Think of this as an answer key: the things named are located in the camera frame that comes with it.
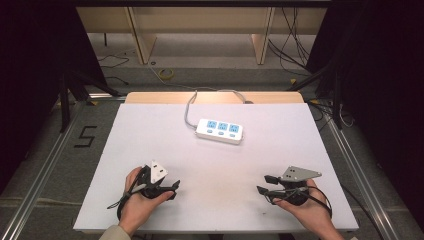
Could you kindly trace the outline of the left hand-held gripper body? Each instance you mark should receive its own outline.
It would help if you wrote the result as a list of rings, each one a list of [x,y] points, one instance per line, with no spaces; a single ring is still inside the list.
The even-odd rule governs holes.
[[[151,166],[145,165],[136,177],[135,191],[144,197],[154,199],[161,195],[164,190],[160,186],[168,171],[156,161]]]

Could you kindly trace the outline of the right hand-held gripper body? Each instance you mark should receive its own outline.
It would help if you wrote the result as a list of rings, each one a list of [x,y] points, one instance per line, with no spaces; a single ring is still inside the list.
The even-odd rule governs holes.
[[[321,176],[321,172],[289,166],[282,176],[277,178],[278,182],[284,187],[285,196],[283,199],[295,206],[302,205],[309,196],[306,181]]]

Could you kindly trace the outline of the person's right hand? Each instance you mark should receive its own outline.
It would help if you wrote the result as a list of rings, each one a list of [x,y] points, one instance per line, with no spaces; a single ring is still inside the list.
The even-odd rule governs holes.
[[[295,216],[298,221],[309,231],[317,235],[317,230],[324,226],[334,226],[329,212],[319,203],[308,199],[301,206],[295,206],[291,203],[275,198],[273,202],[280,208],[288,211]]]

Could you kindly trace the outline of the person's left hand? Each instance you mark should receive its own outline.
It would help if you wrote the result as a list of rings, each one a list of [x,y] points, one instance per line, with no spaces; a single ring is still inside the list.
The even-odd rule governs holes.
[[[133,194],[121,210],[118,225],[132,237],[138,228],[147,222],[155,208],[167,201],[167,192],[154,199],[145,198],[139,193]]]

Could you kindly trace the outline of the white power strip blue sockets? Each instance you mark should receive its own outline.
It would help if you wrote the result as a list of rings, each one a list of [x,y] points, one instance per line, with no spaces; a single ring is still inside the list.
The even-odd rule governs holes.
[[[235,123],[200,119],[195,134],[199,138],[238,145],[243,140],[244,129]]]

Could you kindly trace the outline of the black stand legs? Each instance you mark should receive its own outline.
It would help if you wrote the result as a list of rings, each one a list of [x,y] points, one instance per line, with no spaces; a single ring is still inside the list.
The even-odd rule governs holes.
[[[61,103],[61,130],[63,133],[69,126],[71,120],[70,106],[69,106],[69,93],[71,93],[77,101],[87,101],[89,99],[89,93],[85,88],[85,85],[94,85],[96,88],[102,90],[105,93],[110,94],[114,97],[120,97],[121,93],[117,90],[110,88],[106,83],[101,83],[76,70],[65,70],[59,80],[60,86],[60,103]]]
[[[342,128],[342,117],[341,117],[341,80],[338,74],[338,67],[334,63],[329,63],[321,70],[307,77],[300,83],[297,83],[290,88],[288,91],[298,91],[315,81],[318,81],[318,86],[315,90],[317,97],[330,97],[332,100],[331,117],[336,126]]]

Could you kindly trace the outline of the beige wooden shelf unit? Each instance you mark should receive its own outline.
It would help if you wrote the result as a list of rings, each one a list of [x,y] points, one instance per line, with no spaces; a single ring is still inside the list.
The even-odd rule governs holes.
[[[146,64],[158,34],[248,34],[256,62],[265,62],[269,36],[318,33],[327,9],[301,7],[79,7],[88,33],[130,33],[139,62]]]

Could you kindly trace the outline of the metal floor rail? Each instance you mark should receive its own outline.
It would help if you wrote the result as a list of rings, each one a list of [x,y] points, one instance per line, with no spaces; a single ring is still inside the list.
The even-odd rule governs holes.
[[[399,234],[395,230],[389,215],[377,197],[377,194],[372,188],[364,170],[360,166],[360,163],[358,162],[358,159],[345,134],[337,127],[330,116],[324,115],[324,118],[326,119],[327,125],[329,126],[329,129],[342,152],[345,162],[352,173],[366,205],[368,206],[369,214],[376,224],[377,229],[380,231],[382,238],[384,240],[400,240]]]
[[[56,138],[49,155],[43,162],[42,167],[37,176],[30,185],[25,196],[19,201],[17,209],[12,215],[3,234],[0,235],[1,240],[17,240],[21,234],[28,218],[36,206],[37,200],[41,195],[54,167],[56,166],[63,149],[72,133],[75,122],[86,105],[85,102],[76,102],[71,108],[71,120],[67,127],[61,131]]]

